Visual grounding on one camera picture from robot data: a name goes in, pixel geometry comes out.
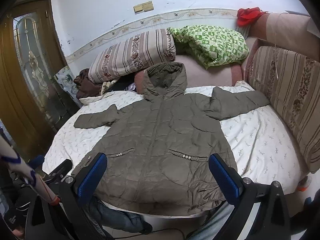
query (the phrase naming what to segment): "jacket pocket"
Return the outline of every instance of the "jacket pocket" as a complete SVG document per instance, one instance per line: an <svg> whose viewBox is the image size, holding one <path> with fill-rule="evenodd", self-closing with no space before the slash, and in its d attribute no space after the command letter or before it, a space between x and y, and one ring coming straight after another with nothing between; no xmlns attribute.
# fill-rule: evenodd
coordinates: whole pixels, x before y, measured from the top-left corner
<svg viewBox="0 0 320 240"><path fill-rule="evenodd" d="M134 151L134 148L130 148L128 150L125 150L125 151L122 151L122 152L119 152L119 153L112 153L112 154L106 154L106 156L108 158L116 158L116 157L121 157L121 156L124 156L128 153L131 153Z"/></svg>
<svg viewBox="0 0 320 240"><path fill-rule="evenodd" d="M208 161L207 157L192 156L192 155L184 154L184 153L177 152L177 151L171 150L171 149L168 149L168 152L175 155L175 156L178 156L183 159L190 160L190 161L196 161L196 162L207 162Z"/></svg>

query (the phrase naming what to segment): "person's hand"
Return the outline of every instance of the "person's hand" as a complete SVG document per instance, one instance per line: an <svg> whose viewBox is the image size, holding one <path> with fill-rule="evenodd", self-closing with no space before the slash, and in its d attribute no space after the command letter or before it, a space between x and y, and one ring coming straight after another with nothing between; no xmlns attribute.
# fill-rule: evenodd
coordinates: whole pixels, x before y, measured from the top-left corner
<svg viewBox="0 0 320 240"><path fill-rule="evenodd" d="M19 239L24 239L24 229L22 226L18 226L15 230L12 231L14 236L16 236Z"/></svg>

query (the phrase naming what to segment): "olive green puffer jacket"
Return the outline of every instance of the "olive green puffer jacket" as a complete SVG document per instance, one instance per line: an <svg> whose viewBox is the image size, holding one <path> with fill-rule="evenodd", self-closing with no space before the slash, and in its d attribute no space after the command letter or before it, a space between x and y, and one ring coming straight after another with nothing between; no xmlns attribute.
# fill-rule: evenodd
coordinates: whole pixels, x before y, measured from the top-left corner
<svg viewBox="0 0 320 240"><path fill-rule="evenodd" d="M73 171L99 152L108 168L96 195L113 206L154 215L189 216L225 199L208 168L218 153L230 167L236 162L219 120L269 104L259 91L230 93L215 87L212 96L184 94L182 63L165 62L145 71L144 97L122 109L111 105L83 114L76 128L111 128Z"/></svg>

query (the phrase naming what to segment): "white bedsheet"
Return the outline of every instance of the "white bedsheet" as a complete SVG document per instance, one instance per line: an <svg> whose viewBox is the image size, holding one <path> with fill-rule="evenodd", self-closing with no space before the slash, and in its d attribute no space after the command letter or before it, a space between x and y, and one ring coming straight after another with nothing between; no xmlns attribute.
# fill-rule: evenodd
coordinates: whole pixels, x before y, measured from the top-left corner
<svg viewBox="0 0 320 240"><path fill-rule="evenodd" d="M188 88L185 93L210 96L213 86ZM253 90L246 82L235 87L222 87L232 93ZM81 114L96 113L116 104L120 109L143 99L134 92L117 91L101 97L85 98L83 106L58 131L45 156L43 171L50 173L65 159L72 160L73 168L108 131L108 126L95 129L74 128ZM223 133L233 151L238 173L255 182L270 184L278 180L285 194L295 191L300 177L308 170L286 126L271 106L260 107L247 114L220 122Z"/></svg>

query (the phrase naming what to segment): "cable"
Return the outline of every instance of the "cable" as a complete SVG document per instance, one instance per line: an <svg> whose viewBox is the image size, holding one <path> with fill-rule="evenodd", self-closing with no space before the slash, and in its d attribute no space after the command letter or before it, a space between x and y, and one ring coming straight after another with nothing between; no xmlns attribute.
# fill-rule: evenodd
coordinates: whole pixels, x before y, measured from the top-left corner
<svg viewBox="0 0 320 240"><path fill-rule="evenodd" d="M276 67L276 77L277 77L277 80L279 79L279 75L278 75L278 69L277 69L277 61L278 61L278 49L276 48L276 43L277 43L277 32L278 32L278 21L279 21L279 18L280 18L280 15L282 15L284 13L280 13L278 15L278 18L277 18L277 21L276 21L276 31L275 31L275 49L273 51L273 53L275 53L275 67Z"/></svg>
<svg viewBox="0 0 320 240"><path fill-rule="evenodd" d="M160 230L152 231L152 232L150 232L149 234L155 233L155 232L160 232L160 231L165 231L165 230L177 230L177 231L179 231L179 232L182 234L183 240L186 240L186 237L185 237L184 233L183 233L180 229L178 229L178 228L160 229ZM135 236L145 236L145 235L148 235L148 234L138 234L138 235L127 236L127 237L116 237L115 239L125 239L125 238L131 238L131 237L135 237Z"/></svg>

